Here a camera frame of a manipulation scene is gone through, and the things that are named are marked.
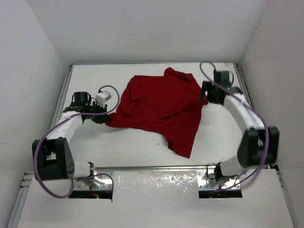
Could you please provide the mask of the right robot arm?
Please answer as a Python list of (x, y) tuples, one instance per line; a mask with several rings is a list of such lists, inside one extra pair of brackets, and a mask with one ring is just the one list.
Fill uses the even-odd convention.
[(213, 81), (203, 81), (200, 96), (229, 111), (243, 134), (237, 154), (215, 165), (216, 181), (238, 176), (250, 167), (273, 164), (277, 160), (279, 129), (264, 125), (241, 89), (232, 85), (230, 76), (229, 71), (214, 70)]

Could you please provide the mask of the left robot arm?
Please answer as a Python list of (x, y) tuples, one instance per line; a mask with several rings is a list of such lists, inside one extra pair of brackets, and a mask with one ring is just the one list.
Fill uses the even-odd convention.
[(63, 122), (53, 130), (38, 150), (37, 170), (42, 181), (80, 179), (92, 174), (91, 162), (76, 162), (69, 147), (76, 129), (87, 119), (96, 124), (109, 121), (106, 102), (111, 98), (107, 91), (93, 98), (88, 92), (75, 92), (71, 103), (59, 119)]

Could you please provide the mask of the red t shirt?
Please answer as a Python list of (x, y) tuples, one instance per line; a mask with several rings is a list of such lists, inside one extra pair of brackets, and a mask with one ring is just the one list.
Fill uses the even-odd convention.
[(189, 158), (207, 105), (193, 74), (169, 67), (162, 76), (135, 75), (121, 95), (107, 126), (134, 128), (163, 135), (168, 148)]

